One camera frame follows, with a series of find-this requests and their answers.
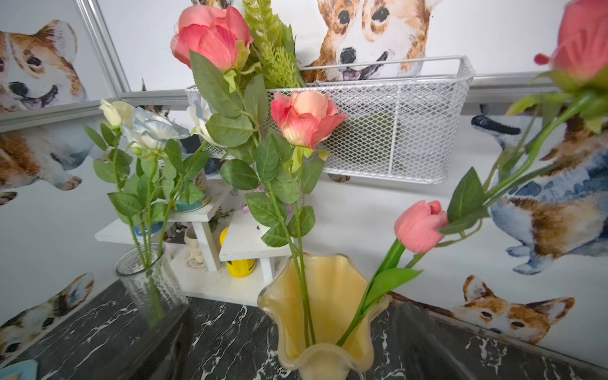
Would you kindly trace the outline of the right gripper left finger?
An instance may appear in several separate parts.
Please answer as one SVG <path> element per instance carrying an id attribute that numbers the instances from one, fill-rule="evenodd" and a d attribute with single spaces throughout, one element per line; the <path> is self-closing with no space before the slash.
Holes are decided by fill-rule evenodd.
<path id="1" fill-rule="evenodd" d="M 171 310 L 134 345 L 95 370 L 93 379 L 182 379 L 193 339 L 189 305 Z"/>

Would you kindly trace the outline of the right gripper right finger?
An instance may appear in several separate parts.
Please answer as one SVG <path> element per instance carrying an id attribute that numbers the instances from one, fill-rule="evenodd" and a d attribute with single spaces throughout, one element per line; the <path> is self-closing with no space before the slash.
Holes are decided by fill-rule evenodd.
<path id="1" fill-rule="evenodd" d="M 508 348 L 410 303 L 391 304 L 391 359 L 407 379 L 512 379 Z"/>

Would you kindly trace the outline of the pink rose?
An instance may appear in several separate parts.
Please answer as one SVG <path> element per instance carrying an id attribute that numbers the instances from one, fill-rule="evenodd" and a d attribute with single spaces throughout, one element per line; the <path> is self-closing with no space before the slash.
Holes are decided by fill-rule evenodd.
<path id="1" fill-rule="evenodd" d="M 500 198 L 531 180 L 554 174 L 580 159 L 579 153 L 560 153 L 552 149 L 548 165 L 537 168 L 541 150 L 557 129 L 579 120 L 588 136 L 600 136 L 607 122 L 607 3 L 570 1 L 560 23 L 557 47 L 551 55 L 538 54 L 535 63 L 546 65 L 540 75 L 557 90 L 530 94 L 512 104 L 510 117 L 531 112 L 541 121 L 541 130 L 531 140 L 521 138 L 495 161 L 489 178 L 498 180 L 494 188 L 482 185 L 474 170 L 468 172 L 454 191 L 445 211 L 445 222 L 432 229 L 438 240 L 452 236 L 459 242 L 475 234 L 489 209 Z"/>
<path id="2" fill-rule="evenodd" d="M 315 345 L 313 315 L 307 284 L 303 238 L 316 223 L 313 207 L 304 204 L 318 183 L 327 153 L 318 145 L 347 119 L 334 101 L 318 91 L 277 93 L 271 103 L 277 133 L 269 132 L 256 150 L 261 195 L 248 195 L 254 218 L 267 226 L 263 242 L 288 246 L 297 275 L 303 313 L 305 346 Z"/>
<path id="3" fill-rule="evenodd" d="M 220 170 L 223 180 L 242 190 L 245 202 L 248 195 L 263 194 L 264 187 L 257 177 L 256 152 L 269 132 L 279 131 L 271 116 L 274 96 L 308 90 L 266 86 L 245 10 L 233 6 L 186 8 L 179 17 L 170 48 L 174 57 L 192 70 L 196 93 L 212 108 L 206 123 L 214 140 L 210 144 L 229 156 Z"/>

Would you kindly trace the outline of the small pink tulip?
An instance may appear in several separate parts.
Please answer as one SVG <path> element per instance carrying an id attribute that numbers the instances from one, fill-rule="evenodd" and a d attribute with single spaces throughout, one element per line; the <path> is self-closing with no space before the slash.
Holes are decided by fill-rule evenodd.
<path id="1" fill-rule="evenodd" d="M 351 323 L 338 340 L 343 346 L 369 310 L 388 292 L 413 280 L 421 271 L 413 266 L 443 239 L 440 230 L 448 224 L 440 202 L 420 201 L 394 223 L 396 239 L 367 286 Z"/>

